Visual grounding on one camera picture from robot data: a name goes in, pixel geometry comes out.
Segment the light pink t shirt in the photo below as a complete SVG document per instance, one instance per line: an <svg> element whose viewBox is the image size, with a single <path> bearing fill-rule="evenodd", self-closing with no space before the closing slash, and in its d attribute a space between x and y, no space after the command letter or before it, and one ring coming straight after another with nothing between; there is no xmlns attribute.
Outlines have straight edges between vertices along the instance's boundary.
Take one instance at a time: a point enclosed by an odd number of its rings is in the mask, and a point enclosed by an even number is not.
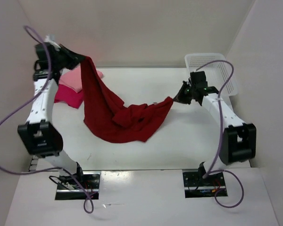
<svg viewBox="0 0 283 226"><path fill-rule="evenodd" d="M81 68L77 67L73 70L64 69L59 79L59 84L64 85L74 92L80 92L82 87Z"/></svg>

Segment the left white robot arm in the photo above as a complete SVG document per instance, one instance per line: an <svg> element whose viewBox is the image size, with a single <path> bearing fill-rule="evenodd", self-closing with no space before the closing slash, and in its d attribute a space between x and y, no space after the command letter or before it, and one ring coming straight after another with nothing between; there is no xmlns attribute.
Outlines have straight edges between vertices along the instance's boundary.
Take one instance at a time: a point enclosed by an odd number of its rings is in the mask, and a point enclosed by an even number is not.
<svg viewBox="0 0 283 226"><path fill-rule="evenodd" d="M58 82L63 69L75 69L84 56L53 41L35 45L38 60L34 64L34 94L31 112L17 132L28 153L45 159L60 172L62 182L74 188L84 185L85 177L79 163L63 150L63 138L52 124L52 111Z"/></svg>

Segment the magenta red t shirt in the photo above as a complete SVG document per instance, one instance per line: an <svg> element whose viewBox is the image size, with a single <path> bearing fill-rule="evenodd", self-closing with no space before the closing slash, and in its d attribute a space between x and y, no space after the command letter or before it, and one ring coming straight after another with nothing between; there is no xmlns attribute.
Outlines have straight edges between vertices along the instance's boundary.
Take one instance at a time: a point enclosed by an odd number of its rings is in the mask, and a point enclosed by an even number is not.
<svg viewBox="0 0 283 226"><path fill-rule="evenodd" d="M59 84L54 98L54 103L63 102L68 106L78 109L83 103L83 91L76 92L73 89Z"/></svg>

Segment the dark red t shirt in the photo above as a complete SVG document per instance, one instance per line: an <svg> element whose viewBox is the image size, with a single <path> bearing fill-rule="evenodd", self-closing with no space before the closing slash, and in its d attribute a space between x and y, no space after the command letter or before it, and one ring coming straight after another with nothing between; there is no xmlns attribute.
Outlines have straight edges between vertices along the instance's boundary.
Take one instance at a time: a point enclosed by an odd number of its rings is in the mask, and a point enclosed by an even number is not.
<svg viewBox="0 0 283 226"><path fill-rule="evenodd" d="M80 63L84 123L98 138L111 143L146 142L163 124L174 101L125 106L124 101L102 81L93 60Z"/></svg>

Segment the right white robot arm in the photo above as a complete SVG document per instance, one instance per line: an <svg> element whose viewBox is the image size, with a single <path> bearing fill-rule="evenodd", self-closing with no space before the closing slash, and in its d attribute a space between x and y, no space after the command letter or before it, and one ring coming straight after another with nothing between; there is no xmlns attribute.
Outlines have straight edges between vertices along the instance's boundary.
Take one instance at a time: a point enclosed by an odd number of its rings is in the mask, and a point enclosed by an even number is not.
<svg viewBox="0 0 283 226"><path fill-rule="evenodd" d="M202 185L214 180L214 174L237 162L245 162L256 155L257 129L240 119L224 102L220 91L209 86L204 71L190 73L174 101L190 104L193 100L205 108L220 127L216 155L210 161L202 162L197 178Z"/></svg>

